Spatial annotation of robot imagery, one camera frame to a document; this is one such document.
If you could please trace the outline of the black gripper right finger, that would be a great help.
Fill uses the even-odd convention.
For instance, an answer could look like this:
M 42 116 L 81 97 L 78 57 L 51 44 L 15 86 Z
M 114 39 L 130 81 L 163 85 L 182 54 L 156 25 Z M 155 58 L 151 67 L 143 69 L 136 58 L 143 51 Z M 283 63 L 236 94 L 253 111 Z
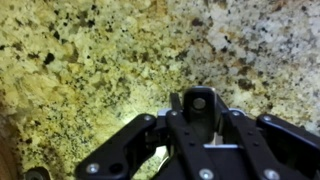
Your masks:
M 319 180 L 320 138 L 271 114 L 216 110 L 218 180 Z

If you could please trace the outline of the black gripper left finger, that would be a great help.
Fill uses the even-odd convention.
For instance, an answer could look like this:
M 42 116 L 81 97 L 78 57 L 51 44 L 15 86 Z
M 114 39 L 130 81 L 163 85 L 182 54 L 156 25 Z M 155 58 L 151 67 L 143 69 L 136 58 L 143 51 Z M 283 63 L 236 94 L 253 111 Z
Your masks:
M 212 180 L 214 163 L 205 150 L 212 141 L 214 103 L 174 99 L 153 116 L 140 114 L 93 150 L 75 168 L 77 180 L 130 180 L 159 147 L 168 150 L 156 180 Z

